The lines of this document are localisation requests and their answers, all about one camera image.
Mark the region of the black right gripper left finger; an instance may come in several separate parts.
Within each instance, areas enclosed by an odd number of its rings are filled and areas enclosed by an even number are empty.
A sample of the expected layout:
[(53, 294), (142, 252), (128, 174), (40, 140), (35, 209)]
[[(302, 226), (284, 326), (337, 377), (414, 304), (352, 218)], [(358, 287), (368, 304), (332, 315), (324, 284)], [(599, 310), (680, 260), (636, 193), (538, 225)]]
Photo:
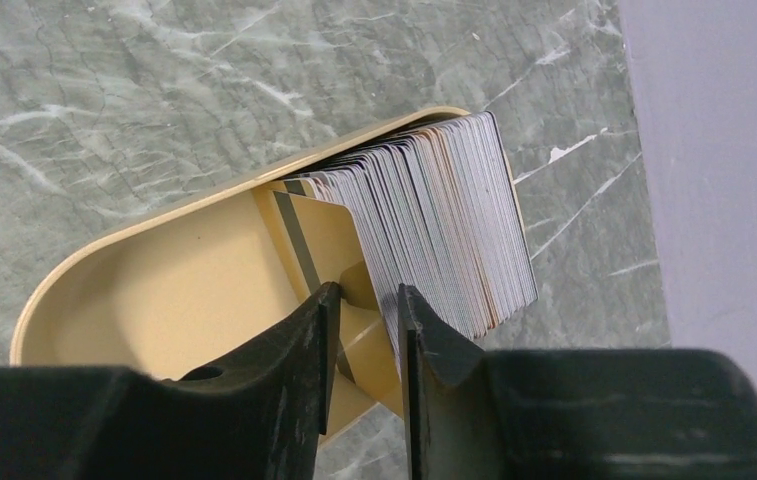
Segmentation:
[(327, 432), (341, 289), (177, 380), (0, 367), (0, 479), (309, 479)]

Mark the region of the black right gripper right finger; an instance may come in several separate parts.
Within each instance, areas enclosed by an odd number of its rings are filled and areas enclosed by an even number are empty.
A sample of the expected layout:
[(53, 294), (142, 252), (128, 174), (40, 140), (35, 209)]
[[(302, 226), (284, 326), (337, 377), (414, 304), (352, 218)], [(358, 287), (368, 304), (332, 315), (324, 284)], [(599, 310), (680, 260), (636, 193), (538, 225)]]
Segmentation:
[(719, 352), (485, 350), (398, 303), (413, 479), (757, 479), (757, 391)]

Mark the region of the beige oval card tray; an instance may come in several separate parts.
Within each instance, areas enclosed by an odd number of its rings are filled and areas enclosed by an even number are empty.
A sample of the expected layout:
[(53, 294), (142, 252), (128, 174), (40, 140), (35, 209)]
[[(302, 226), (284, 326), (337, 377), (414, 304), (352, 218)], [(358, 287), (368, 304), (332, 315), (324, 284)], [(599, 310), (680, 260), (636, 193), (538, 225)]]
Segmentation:
[[(177, 380), (231, 352), (323, 285), (296, 297), (252, 191), (388, 134), (467, 114), (431, 108), (349, 134), (81, 248), (28, 300), (11, 363), (123, 365)], [(380, 404), (338, 372), (336, 359), (328, 436)]]

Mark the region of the stack of credit cards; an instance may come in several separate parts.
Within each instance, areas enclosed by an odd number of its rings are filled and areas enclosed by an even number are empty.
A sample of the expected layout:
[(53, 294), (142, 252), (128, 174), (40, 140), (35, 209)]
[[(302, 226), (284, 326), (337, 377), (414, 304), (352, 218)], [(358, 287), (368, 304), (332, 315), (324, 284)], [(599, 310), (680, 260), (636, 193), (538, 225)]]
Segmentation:
[(488, 111), (424, 122), (280, 181), (349, 210), (392, 347), (400, 285), (470, 340), (536, 301), (525, 225)]

